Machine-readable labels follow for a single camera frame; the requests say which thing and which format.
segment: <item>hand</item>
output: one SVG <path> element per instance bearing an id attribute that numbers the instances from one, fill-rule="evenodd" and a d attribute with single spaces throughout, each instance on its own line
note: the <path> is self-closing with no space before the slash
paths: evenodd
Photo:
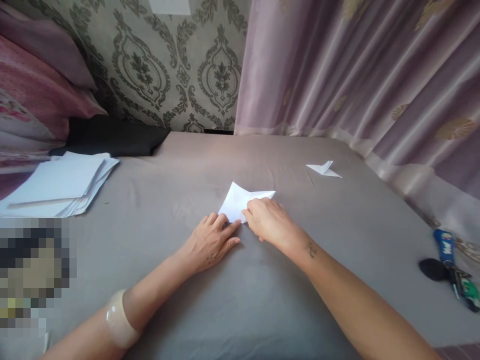
<path id="1" fill-rule="evenodd" d="M 228 221 L 225 214 L 218 215 L 216 212 L 205 216 L 178 251 L 194 274 L 217 264 L 234 245 L 240 242 L 240 238 L 230 237 L 230 235 L 242 221 L 237 220 L 223 228 Z"/>
<path id="2" fill-rule="evenodd" d="M 270 200 L 268 197 L 253 199 L 246 204 L 246 207 L 242 210 L 242 214 L 250 229 L 260 238 L 260 241 L 267 240 L 281 251 L 305 235 L 284 207 L 275 200 Z"/>

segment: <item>wall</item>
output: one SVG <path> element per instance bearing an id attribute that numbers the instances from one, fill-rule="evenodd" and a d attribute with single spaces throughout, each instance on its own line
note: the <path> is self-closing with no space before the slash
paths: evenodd
<path id="1" fill-rule="evenodd" d="M 233 129 L 250 1 L 190 0 L 191 16 L 148 0 L 6 0 L 48 17 L 79 46 L 111 116 L 174 131 Z"/>

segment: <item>paper airplane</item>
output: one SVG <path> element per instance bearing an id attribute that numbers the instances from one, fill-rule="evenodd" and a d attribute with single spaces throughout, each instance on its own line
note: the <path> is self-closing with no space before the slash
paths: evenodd
<path id="1" fill-rule="evenodd" d="M 332 160 L 327 161 L 324 165 L 307 165 L 310 169 L 315 170 L 317 173 L 323 176 L 332 176 L 332 177 L 337 177 L 341 178 L 340 175 L 338 175 L 336 172 L 330 170 L 330 166 L 334 162 Z"/>

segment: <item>right arm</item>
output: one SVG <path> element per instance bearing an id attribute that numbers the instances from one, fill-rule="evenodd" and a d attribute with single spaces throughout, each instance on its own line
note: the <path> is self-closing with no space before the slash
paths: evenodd
<path id="1" fill-rule="evenodd" d="M 308 276 L 364 359 L 440 359 L 398 312 L 318 246 L 276 201 L 251 200 L 243 214 L 261 241 L 272 243 Z"/>

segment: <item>left arm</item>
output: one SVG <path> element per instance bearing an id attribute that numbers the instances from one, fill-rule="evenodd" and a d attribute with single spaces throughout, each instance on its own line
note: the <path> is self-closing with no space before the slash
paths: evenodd
<path id="1" fill-rule="evenodd" d="M 235 244 L 236 221 L 227 227 L 225 214 L 205 216 L 183 247 L 123 295 L 123 309 L 130 325 L 142 332 L 159 307 L 190 276 L 217 264 Z M 127 350 L 110 337 L 104 306 L 63 338 L 41 359 L 120 359 Z"/>

